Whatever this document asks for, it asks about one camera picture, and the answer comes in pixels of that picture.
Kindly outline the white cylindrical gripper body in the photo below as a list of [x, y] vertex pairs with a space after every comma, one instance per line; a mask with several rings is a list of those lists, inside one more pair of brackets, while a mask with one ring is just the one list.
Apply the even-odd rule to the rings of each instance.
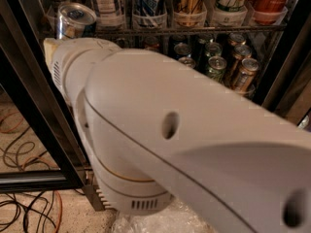
[[108, 40], [78, 38], [59, 40], [60, 45], [48, 64], [53, 83], [68, 105], [75, 105], [90, 69], [107, 56], [121, 50]]

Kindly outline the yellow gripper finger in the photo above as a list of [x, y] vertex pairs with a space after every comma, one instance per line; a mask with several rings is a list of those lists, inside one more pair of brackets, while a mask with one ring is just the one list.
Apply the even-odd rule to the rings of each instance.
[[45, 59], [47, 64], [52, 63], [52, 57], [58, 46], [60, 45], [60, 41], [54, 38], [46, 38], [44, 40], [44, 51], [45, 51]]

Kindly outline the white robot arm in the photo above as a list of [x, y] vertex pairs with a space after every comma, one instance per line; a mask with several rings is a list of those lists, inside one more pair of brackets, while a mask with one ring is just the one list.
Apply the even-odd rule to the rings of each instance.
[[173, 198], [219, 233], [311, 233], [311, 135], [150, 50], [44, 42], [105, 198], [149, 215]]

